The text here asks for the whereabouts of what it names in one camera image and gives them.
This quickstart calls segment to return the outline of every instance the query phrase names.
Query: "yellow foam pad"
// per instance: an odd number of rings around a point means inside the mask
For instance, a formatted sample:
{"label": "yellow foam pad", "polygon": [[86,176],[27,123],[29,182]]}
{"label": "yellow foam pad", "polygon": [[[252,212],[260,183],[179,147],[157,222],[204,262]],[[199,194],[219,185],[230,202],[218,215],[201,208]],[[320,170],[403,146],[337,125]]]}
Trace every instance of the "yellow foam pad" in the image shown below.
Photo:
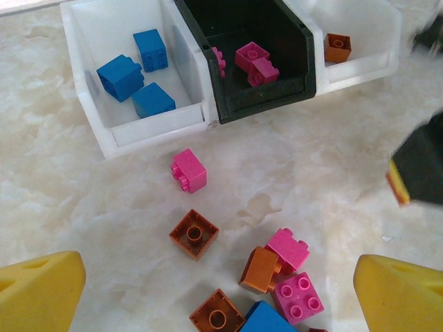
{"label": "yellow foam pad", "polygon": [[442,271],[363,255],[354,288],[371,332],[443,331]]}
{"label": "yellow foam pad", "polygon": [[0,331],[67,332],[85,281],[78,252],[0,268]]}

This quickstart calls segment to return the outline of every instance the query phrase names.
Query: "white storage bin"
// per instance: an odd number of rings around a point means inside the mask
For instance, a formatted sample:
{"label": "white storage bin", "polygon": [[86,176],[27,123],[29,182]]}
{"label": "white storage bin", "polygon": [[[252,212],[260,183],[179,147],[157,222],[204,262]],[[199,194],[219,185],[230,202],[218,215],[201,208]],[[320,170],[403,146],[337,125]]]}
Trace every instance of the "white storage bin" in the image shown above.
{"label": "white storage bin", "polygon": [[[317,94],[392,75],[398,68],[401,13],[387,0],[284,0],[314,35]],[[341,64],[325,63],[327,33],[351,37]]]}
{"label": "white storage bin", "polygon": [[[172,0],[81,0],[60,6],[75,88],[105,158],[208,128],[210,113],[217,116],[217,110],[207,61]],[[145,86],[156,82],[177,109],[140,119],[131,98],[119,103],[103,89],[96,70],[120,54],[141,64],[132,35],[151,29],[165,43],[169,66],[142,71]]]}

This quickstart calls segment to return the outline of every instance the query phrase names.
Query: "black storage bin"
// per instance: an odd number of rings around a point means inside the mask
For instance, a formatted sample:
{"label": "black storage bin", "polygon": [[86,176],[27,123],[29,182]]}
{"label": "black storage bin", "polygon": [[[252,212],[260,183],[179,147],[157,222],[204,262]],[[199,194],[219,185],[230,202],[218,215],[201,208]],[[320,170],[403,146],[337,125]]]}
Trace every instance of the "black storage bin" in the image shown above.
{"label": "black storage bin", "polygon": [[[208,60],[221,124],[315,96],[314,36],[281,0],[175,3]],[[235,51],[251,41],[270,52],[277,82],[253,88],[235,65]],[[226,60],[225,78],[212,47]]]}

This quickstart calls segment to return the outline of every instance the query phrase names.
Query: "black object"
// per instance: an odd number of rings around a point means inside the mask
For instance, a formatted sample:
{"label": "black object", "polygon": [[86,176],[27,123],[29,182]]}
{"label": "black object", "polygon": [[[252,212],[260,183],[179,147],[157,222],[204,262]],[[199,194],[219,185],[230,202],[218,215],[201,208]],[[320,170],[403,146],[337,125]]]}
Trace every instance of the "black object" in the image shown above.
{"label": "black object", "polygon": [[414,130],[392,159],[411,200],[443,205],[443,110]]}
{"label": "black object", "polygon": [[418,46],[428,49],[432,56],[443,53],[442,14],[437,15],[434,21],[413,37],[412,50],[415,50]]}
{"label": "black object", "polygon": [[[208,60],[221,124],[313,98],[314,36],[281,0],[175,0]],[[270,52],[277,82],[253,88],[235,63],[235,51],[255,42]],[[226,60],[222,78],[217,47]]]}

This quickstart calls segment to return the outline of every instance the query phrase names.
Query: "orange lego brick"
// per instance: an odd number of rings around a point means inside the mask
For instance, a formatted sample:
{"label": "orange lego brick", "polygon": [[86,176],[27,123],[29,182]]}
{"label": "orange lego brick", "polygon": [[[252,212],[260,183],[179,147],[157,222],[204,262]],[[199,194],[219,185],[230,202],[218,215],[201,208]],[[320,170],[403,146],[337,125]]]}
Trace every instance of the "orange lego brick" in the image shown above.
{"label": "orange lego brick", "polygon": [[169,237],[183,251],[198,261],[219,234],[219,229],[200,213],[191,210],[174,228]]}
{"label": "orange lego brick", "polygon": [[217,289],[189,318],[200,332],[237,332],[246,321],[221,289]]}
{"label": "orange lego brick", "polygon": [[275,288],[273,276],[282,269],[278,255],[262,247],[256,247],[249,255],[239,285],[254,293],[268,293]]}
{"label": "orange lego brick", "polygon": [[341,63],[346,62],[352,52],[351,38],[349,36],[328,33],[325,38],[325,61]]}

